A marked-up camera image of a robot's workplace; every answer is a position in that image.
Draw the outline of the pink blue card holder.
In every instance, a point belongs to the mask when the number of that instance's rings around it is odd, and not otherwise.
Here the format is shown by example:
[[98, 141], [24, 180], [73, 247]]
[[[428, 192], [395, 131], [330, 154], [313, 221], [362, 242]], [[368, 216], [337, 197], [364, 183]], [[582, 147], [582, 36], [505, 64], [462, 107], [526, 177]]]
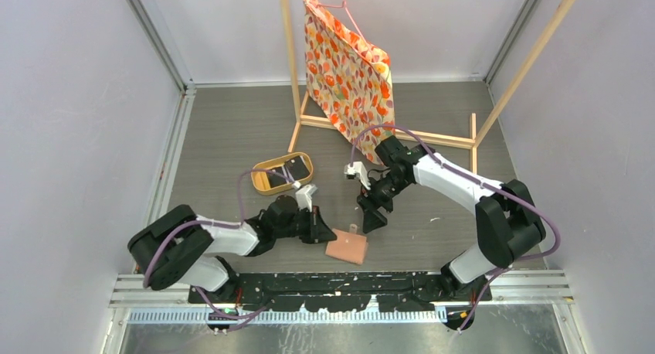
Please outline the pink blue card holder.
[[325, 255], [350, 264], [363, 265], [368, 252], [367, 237], [359, 232], [359, 226], [352, 223], [348, 230], [332, 229], [336, 240], [329, 241]]

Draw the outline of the yellow oval card tray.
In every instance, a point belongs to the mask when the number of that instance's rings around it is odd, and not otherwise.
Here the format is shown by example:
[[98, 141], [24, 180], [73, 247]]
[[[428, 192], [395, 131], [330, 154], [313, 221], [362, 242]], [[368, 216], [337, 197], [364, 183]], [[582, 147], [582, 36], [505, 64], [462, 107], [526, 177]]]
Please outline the yellow oval card tray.
[[250, 171], [255, 190], [263, 196], [272, 196], [309, 184], [314, 165], [308, 154], [292, 152], [256, 164]]

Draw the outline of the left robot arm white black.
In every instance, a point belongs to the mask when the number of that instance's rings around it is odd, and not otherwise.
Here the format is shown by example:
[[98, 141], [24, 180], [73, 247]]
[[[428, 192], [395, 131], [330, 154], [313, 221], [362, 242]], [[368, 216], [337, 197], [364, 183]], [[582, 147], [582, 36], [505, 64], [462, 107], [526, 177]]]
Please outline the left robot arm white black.
[[256, 257], [285, 238], [316, 244], [338, 237], [318, 206], [300, 206], [294, 197], [282, 195], [240, 223], [200, 216], [189, 205], [176, 206], [132, 236], [127, 250], [143, 272], [145, 288], [161, 291], [183, 283], [226, 303], [236, 296], [237, 283], [223, 254]]

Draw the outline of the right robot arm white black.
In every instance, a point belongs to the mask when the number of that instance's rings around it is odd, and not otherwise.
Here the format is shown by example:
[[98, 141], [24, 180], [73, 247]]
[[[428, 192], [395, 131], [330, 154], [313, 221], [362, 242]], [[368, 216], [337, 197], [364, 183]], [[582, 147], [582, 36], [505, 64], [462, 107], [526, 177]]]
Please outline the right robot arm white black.
[[368, 175], [362, 162], [344, 167], [348, 179], [361, 183], [357, 202], [365, 233], [387, 225], [384, 214], [393, 211], [394, 197], [410, 185], [433, 189], [474, 216], [476, 243], [440, 270], [439, 286], [449, 299], [462, 299], [484, 275], [510, 267], [545, 239], [545, 227], [523, 182], [486, 179], [423, 143], [408, 148], [395, 136], [382, 140], [375, 153], [385, 166], [378, 179]]

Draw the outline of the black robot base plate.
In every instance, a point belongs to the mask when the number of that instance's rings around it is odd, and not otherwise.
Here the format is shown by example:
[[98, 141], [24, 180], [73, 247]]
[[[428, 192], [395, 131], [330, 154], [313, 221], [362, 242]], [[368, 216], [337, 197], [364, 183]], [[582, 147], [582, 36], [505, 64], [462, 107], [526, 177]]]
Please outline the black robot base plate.
[[382, 312], [430, 311], [437, 302], [471, 305], [477, 297], [488, 301], [485, 277], [457, 285], [441, 274], [426, 271], [339, 273], [241, 273], [216, 292], [199, 294], [191, 288], [192, 304], [239, 305], [248, 311], [363, 311], [376, 302]]

